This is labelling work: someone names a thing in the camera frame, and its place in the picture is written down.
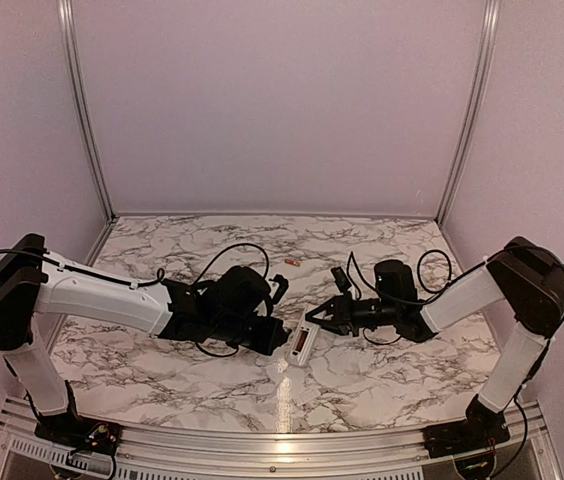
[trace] white marble pattern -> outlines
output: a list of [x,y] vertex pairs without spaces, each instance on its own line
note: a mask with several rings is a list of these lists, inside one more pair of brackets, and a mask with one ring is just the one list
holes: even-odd
[[[398,258],[415,266],[427,249],[448,246],[434,222],[364,218],[206,216],[122,218],[96,264],[104,270],[151,278],[159,267],[190,282],[215,253],[240,241],[262,245],[271,273],[290,289],[275,315],[293,326],[307,304],[337,289],[329,269],[353,250],[368,278],[372,266]],[[300,266],[284,263],[296,260]],[[257,251],[234,250],[212,268],[262,268]],[[427,262],[425,280],[443,284],[443,261]],[[365,296],[371,293],[365,290]],[[391,340],[383,327],[371,338]],[[217,342],[208,348],[228,350]],[[85,414],[153,425],[207,430],[329,432],[402,426],[460,416],[498,358],[480,315],[436,338],[376,347],[363,338],[322,331],[306,367],[285,361],[288,345],[272,357],[246,349],[210,358],[190,342],[152,339],[114,325],[70,318],[53,352]]]

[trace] metal edge trim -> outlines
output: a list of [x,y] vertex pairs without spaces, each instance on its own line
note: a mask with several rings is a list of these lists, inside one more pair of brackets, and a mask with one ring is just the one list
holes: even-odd
[[[111,235],[111,232],[113,231],[116,223],[117,218],[114,218],[113,220],[106,222],[106,224],[104,225],[104,228],[98,235],[98,238],[95,240],[93,247],[91,247],[91,251],[86,256],[85,263],[88,266],[92,266],[97,260],[98,255],[102,251],[102,248],[104,248],[104,244],[109,239],[109,236]],[[55,342],[60,336],[60,331],[62,330],[62,326],[64,325],[66,317],[66,315],[60,315],[60,318],[58,318],[58,321],[55,322],[55,325],[53,325],[53,328],[49,332],[49,335],[44,342],[44,346],[47,352],[51,352],[51,350],[53,350]]]
[[448,219],[451,206],[457,195],[460,178],[462,177],[462,173],[464,172],[466,161],[469,156],[477,118],[481,106],[484,103],[488,77],[493,63],[493,51],[500,4],[501,0],[487,0],[486,2],[484,21],[482,24],[482,35],[478,50],[478,59],[473,76],[473,83],[471,85],[469,103],[467,105],[462,130],[460,132],[453,162],[451,164],[449,177],[447,179],[446,186],[444,187],[444,192],[436,215],[436,221],[440,226],[444,225]]
[[89,170],[93,177],[98,201],[100,207],[108,221],[115,218],[115,212],[109,195],[109,190],[104,180],[104,172],[100,155],[95,142],[95,135],[91,125],[91,118],[86,101],[86,92],[84,89],[84,80],[82,78],[82,70],[80,68],[80,60],[78,57],[78,46],[75,34],[75,23],[73,20],[73,1],[59,0],[58,13],[60,17],[60,28],[62,30],[62,39],[64,50],[66,53],[66,61],[69,69],[69,77],[71,80],[73,100],[78,116],[78,123],[82,140],[87,154]]
[[[544,418],[544,411],[542,410],[542,405],[539,401],[536,401],[537,408]],[[553,440],[551,439],[550,433],[546,436],[533,438],[531,440],[531,446],[533,448],[533,454],[535,456],[535,461],[540,469],[540,476],[542,480],[563,480],[564,474],[560,468],[560,461],[558,459],[557,450],[553,445]]]
[[371,219],[395,219],[395,220],[418,220],[434,221],[431,215],[388,215],[388,214],[364,214],[364,213],[323,213],[323,212],[262,212],[236,210],[232,211],[203,211],[203,210],[155,210],[155,211],[122,211],[118,212],[118,217],[204,217],[204,216],[270,216],[270,217],[326,217],[326,218],[371,218]]
[[[546,434],[537,403],[525,405],[529,438]],[[508,409],[512,439],[519,444],[524,430],[517,408]],[[7,432],[32,437],[35,418],[28,404],[8,398],[0,415]],[[118,455],[135,465],[176,469],[191,474],[222,471],[238,478],[261,478],[262,467],[277,465],[278,475],[293,478],[368,474],[380,469],[422,466],[449,460],[428,458],[422,429],[426,425],[342,433],[274,434],[208,432],[120,422],[124,426]]]

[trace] marble surface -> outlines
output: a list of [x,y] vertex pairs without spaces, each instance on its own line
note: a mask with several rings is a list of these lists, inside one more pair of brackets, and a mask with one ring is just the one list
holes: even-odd
[[[427,249],[448,251],[438,227],[429,221],[129,217],[115,226],[96,266],[145,279],[163,267],[169,277],[190,282],[219,250],[241,241],[262,245],[271,257],[271,273],[289,279],[290,289],[275,309],[289,327],[306,306],[338,293],[329,269],[344,266],[351,250],[369,279],[373,265],[382,259],[398,258],[415,266]],[[234,250],[214,265],[210,278],[236,263],[263,267],[257,251]],[[432,259],[425,266],[425,281],[441,286],[444,262]],[[378,341],[396,338],[392,327],[369,336]],[[207,345],[217,353],[230,351],[217,342]],[[215,359],[190,342],[152,339],[72,317],[55,345],[53,361],[71,381],[85,414],[162,426],[287,433],[403,426],[461,416],[498,358],[481,315],[424,344],[400,340],[378,347],[362,337],[322,331],[302,368],[286,362],[287,350],[285,345],[266,357],[241,349],[234,357]]]

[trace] black connector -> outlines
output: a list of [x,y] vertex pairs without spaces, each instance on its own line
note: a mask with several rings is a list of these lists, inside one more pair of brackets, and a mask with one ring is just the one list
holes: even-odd
[[346,273],[344,273],[344,269],[342,267],[333,267],[331,274],[335,279],[335,285],[338,287],[340,293],[348,292],[349,288],[351,288],[351,282],[349,281],[349,277],[346,276]]

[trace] aluminum frame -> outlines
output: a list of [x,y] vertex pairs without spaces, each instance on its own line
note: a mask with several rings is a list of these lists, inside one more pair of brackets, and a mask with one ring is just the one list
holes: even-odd
[[448,219],[453,201],[457,195],[460,178],[462,177],[462,172],[466,167],[466,161],[469,156],[475,125],[484,102],[491,64],[493,63],[493,49],[495,46],[498,19],[500,17],[500,5],[500,0],[487,0],[484,10],[482,36],[473,76],[473,84],[471,85],[471,95],[464,116],[460,138],[458,139],[458,144],[455,149],[449,178],[444,188],[444,193],[442,194],[436,215],[436,221],[440,228],[444,226]]
[[[537,404],[525,405],[529,442],[543,480],[562,480]],[[506,412],[512,440],[519,444],[524,423],[516,408]],[[423,467],[448,462],[430,459],[424,448],[426,425],[345,433],[274,434],[207,432],[180,428],[123,425],[117,458],[125,468],[153,468],[191,477],[234,478],[341,478]],[[0,478],[11,442],[32,439],[36,421],[29,405],[8,398],[0,414]]]
[[62,39],[64,43],[64,50],[66,53],[66,60],[69,68],[69,76],[71,79],[71,87],[73,91],[73,100],[78,115],[78,122],[80,132],[84,141],[86,149],[87,160],[89,169],[93,177],[96,193],[100,202],[100,207],[108,222],[116,218],[111,202],[111,196],[106,186],[104,179],[104,171],[102,170],[102,163],[100,155],[95,142],[95,135],[93,133],[93,126],[87,107],[86,93],[84,90],[84,80],[82,78],[82,70],[80,68],[80,58],[78,56],[78,45],[75,35],[75,23],[73,20],[73,1],[72,0],[59,0],[59,17],[60,27],[62,29]]

